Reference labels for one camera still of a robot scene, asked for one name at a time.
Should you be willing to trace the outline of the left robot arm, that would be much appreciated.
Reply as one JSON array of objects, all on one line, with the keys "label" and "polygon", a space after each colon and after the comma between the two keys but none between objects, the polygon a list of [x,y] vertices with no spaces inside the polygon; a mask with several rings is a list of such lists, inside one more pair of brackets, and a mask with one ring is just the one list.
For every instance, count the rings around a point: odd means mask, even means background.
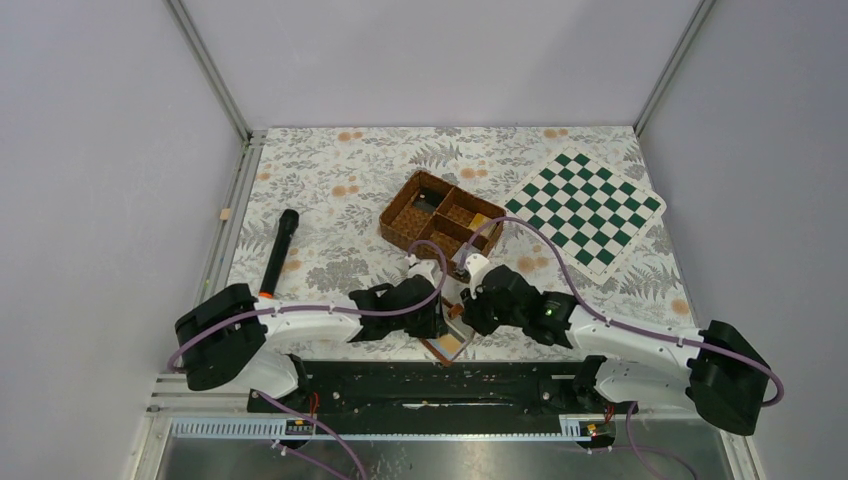
[{"label": "left robot arm", "polygon": [[395,331],[440,336],[444,283],[417,273],[397,285],[384,283],[322,304],[257,297],[247,284],[233,284],[176,321],[178,348],[167,367],[184,374],[192,391],[235,385],[279,399],[301,380],[284,346],[313,340],[370,342]]}]

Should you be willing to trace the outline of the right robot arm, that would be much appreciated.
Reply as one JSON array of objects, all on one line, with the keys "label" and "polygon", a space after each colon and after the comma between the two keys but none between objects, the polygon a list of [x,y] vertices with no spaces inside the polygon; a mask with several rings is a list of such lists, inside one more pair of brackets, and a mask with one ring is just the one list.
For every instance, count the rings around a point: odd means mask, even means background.
[{"label": "right robot arm", "polygon": [[732,325],[661,330],[644,322],[600,320],[574,296],[541,292],[506,265],[470,256],[461,293],[463,320],[481,335],[511,326],[542,345],[587,352],[574,379],[591,400],[663,404],[697,413],[712,426],[754,434],[768,365]]}]

